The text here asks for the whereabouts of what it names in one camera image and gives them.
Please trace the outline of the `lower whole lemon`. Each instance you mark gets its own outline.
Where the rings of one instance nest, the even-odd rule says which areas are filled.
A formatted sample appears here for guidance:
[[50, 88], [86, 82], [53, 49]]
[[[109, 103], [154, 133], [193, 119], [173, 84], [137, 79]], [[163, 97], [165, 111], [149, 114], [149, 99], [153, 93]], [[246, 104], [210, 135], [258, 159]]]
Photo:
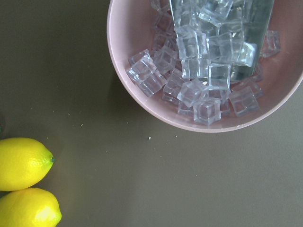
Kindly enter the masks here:
[[43, 189], [14, 191], [0, 199], [2, 227], [55, 227], [61, 219], [58, 200]]

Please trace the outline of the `upper whole lemon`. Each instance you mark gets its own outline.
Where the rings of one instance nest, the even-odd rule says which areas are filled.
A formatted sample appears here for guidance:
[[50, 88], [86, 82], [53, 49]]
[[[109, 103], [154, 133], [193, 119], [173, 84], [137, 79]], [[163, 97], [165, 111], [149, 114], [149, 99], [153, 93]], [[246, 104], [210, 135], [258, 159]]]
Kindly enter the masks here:
[[17, 191], [41, 181], [54, 163], [53, 154], [39, 141], [8, 138], [0, 141], [0, 190]]

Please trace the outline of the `whole lemon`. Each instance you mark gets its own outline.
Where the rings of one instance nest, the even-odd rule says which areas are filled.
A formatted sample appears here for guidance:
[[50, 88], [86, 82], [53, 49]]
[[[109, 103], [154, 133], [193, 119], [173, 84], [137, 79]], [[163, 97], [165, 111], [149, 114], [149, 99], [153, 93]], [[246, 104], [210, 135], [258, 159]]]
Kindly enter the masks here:
[[43, 189], [14, 191], [0, 199], [2, 227], [55, 227], [61, 219], [58, 200]]
[[17, 191], [41, 181], [54, 163], [53, 154], [39, 141], [8, 138], [0, 141], [0, 190]]

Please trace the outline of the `pink ice bowl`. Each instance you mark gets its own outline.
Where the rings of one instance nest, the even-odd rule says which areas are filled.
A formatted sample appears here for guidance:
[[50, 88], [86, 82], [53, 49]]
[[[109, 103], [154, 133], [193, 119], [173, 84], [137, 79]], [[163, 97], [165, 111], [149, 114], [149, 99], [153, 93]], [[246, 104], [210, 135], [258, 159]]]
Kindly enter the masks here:
[[147, 97], [127, 76], [128, 58], [152, 45], [151, 29], [155, 10], [148, 0], [113, 0], [107, 16], [107, 42], [116, 73], [132, 98], [159, 120], [195, 132], [228, 132], [253, 125], [281, 107], [303, 80], [303, 3], [300, 0], [277, 0], [274, 3], [270, 29], [280, 33], [281, 52], [261, 61], [264, 78], [259, 85], [264, 95], [259, 109], [243, 117], [234, 114], [210, 126], [195, 123], [177, 114], [174, 105], [160, 94]]

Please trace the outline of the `steel ice scoop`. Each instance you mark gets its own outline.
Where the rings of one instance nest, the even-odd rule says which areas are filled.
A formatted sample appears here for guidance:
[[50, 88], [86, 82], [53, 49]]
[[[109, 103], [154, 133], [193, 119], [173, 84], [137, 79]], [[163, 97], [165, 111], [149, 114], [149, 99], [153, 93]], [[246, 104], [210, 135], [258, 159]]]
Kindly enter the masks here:
[[211, 64], [230, 67], [232, 83], [252, 76], [272, 0], [171, 0], [182, 77], [207, 80]]

